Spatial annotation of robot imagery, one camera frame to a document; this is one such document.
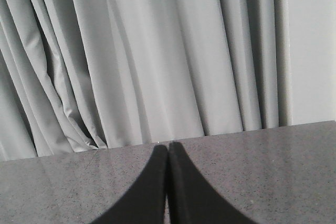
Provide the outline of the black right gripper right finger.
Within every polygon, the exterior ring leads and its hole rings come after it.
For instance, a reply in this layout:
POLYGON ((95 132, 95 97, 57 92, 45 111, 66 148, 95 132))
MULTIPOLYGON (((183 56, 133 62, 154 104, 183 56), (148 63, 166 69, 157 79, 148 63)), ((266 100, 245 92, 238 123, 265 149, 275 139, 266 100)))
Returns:
POLYGON ((167 197, 170 223, 253 223, 199 172, 183 145, 169 145, 167 197))

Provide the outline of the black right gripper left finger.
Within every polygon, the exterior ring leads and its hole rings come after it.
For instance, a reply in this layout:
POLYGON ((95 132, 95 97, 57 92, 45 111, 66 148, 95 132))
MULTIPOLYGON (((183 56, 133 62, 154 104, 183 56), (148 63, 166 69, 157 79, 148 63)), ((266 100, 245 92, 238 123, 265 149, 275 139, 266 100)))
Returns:
POLYGON ((167 147, 155 146, 131 187, 93 223, 163 223, 167 160, 167 147))

